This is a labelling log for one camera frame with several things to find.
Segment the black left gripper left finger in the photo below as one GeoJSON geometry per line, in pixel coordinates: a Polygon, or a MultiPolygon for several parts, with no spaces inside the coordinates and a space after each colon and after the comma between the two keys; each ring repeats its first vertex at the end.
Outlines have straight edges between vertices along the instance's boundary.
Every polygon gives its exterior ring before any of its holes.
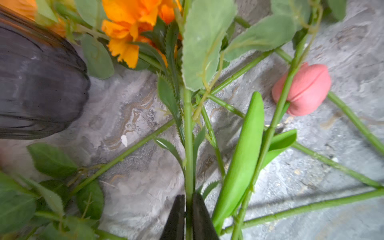
{"type": "Polygon", "coordinates": [[[183,240],[185,237],[185,196],[177,195],[160,240],[183,240]]]}

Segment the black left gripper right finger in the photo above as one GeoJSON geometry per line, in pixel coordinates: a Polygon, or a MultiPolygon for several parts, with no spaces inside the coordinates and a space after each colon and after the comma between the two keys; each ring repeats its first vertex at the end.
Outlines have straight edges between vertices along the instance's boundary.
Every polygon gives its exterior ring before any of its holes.
{"type": "Polygon", "coordinates": [[[193,240],[219,240],[204,199],[200,193],[193,194],[193,240]]]}

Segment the orange marigold flower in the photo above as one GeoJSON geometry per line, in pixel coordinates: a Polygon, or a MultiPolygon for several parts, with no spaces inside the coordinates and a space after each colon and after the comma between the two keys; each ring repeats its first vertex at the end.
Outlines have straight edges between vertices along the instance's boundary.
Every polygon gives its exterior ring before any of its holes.
{"type": "Polygon", "coordinates": [[[172,89],[176,103],[180,102],[180,92],[184,94],[183,110],[174,114],[175,123],[181,127],[180,139],[184,143],[186,159],[182,163],[186,191],[186,236],[187,240],[193,238],[193,193],[195,191],[195,163],[193,154],[193,130],[195,122],[192,115],[192,92],[187,78],[191,75],[187,68],[192,66],[189,60],[187,41],[192,38],[188,26],[193,24],[194,1],[103,1],[103,8],[108,17],[102,23],[102,31],[109,37],[108,49],[112,56],[117,57],[121,63],[130,68],[136,68],[140,49],[149,46],[152,40],[144,35],[145,32],[154,31],[158,21],[166,23],[175,21],[179,30],[176,39],[182,39],[181,67],[172,67],[176,63],[174,57],[175,45],[170,43],[170,53],[161,54],[161,70],[167,74],[171,70],[176,75],[172,89]]]}

